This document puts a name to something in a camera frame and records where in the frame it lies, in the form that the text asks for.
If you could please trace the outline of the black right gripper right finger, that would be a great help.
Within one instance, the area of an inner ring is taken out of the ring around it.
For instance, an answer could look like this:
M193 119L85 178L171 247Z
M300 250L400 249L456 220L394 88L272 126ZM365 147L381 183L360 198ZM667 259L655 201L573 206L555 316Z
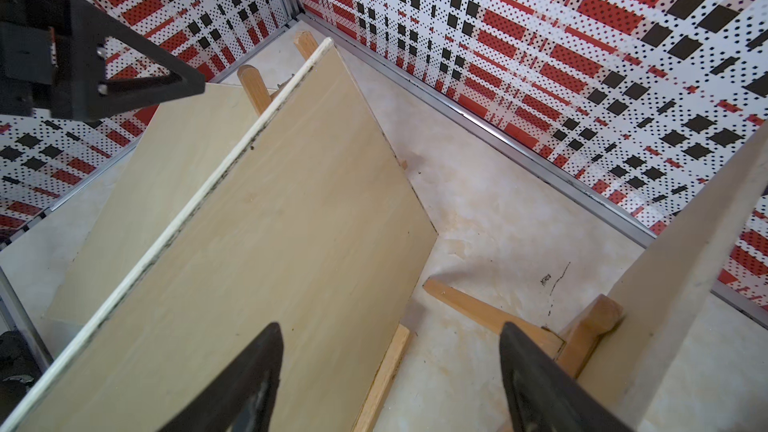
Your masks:
M627 431L517 325L499 339L501 375L514 431Z

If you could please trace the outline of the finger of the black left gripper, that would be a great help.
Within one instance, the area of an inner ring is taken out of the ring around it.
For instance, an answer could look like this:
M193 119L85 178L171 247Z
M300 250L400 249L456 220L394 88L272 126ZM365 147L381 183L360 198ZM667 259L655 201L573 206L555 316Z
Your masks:
M68 0L70 115L91 122L199 95L204 73L86 0Z

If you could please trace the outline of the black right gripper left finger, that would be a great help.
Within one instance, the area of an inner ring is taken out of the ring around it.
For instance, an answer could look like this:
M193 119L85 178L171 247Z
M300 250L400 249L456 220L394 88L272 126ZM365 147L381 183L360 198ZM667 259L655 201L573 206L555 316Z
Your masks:
M163 431L267 431L284 351L278 323L269 323Z

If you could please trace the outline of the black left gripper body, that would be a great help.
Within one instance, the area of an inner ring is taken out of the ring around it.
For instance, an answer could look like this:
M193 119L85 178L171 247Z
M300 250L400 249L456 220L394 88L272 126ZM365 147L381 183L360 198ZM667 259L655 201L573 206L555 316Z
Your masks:
M72 117L69 70L54 59L72 35L70 0L1 0L1 113Z

